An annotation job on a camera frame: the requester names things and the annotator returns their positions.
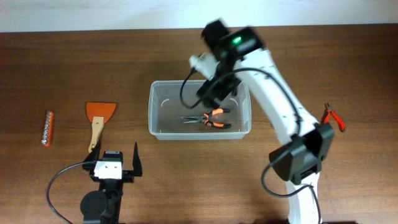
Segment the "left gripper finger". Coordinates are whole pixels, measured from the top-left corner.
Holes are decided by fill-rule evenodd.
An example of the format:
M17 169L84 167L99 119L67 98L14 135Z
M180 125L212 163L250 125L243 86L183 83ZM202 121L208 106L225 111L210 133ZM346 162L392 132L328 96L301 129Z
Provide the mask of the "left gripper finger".
M139 157L138 145L137 142L134 144L134 154L132 159L132 166L133 166L133 173L135 177L142 177L143 170L142 170L142 163Z
M87 155L85 162L94 162L97 161L99 158L101 150L101 141L98 141L96 146L92 149L92 151Z

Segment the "orange-black long nose pliers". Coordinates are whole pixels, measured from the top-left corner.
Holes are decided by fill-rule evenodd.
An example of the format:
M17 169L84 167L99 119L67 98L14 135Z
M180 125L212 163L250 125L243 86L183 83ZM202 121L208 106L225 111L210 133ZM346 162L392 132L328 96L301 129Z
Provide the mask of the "orange-black long nose pliers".
M230 113L230 109L227 108L217 108L207 113L193 115L193 116L182 116L181 119L183 123L202 123L205 126L209 126L215 129L229 129L232 127L232 124L229 123L219 123L216 121L212 121L212 117L220 114Z

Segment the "small red-handled pliers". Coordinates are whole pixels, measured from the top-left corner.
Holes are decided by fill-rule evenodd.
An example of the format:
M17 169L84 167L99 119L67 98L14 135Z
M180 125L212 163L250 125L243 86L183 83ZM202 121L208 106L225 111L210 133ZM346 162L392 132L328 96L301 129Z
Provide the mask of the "small red-handled pliers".
M321 119L321 124L327 124L330 118L333 118L337 122L340 132L344 133L346 131L342 118L336 114L330 103L325 103L325 110Z

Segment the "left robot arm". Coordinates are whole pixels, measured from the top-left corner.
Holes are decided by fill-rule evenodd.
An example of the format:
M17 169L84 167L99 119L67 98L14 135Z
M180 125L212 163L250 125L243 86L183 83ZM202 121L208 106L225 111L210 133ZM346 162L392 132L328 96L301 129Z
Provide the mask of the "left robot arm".
M143 175L138 146L134 145L132 170L123 169L121 151L105 151L100 157L100 150L101 144L98 143L82 165L82 168L89 172L92 181L99 183L99 188L83 197L80 210L84 223L118 223L123 185L133 183L135 177Z

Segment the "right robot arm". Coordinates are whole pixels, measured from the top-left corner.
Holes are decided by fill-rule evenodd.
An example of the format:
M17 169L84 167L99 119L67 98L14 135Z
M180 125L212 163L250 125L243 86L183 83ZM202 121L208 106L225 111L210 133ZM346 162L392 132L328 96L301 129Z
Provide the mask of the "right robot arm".
M206 78L197 91L199 102L216 109L229 94L236 94L239 84L246 85L281 144L269 154L269 163L262 171L264 190L281 197L266 185L266 174L273 169L287 188L283 196L289 201L288 222L321 223L317 186L333 128L320 124L303 107L252 27L231 32L216 20L205 26L201 38L210 53L190 58L191 67Z

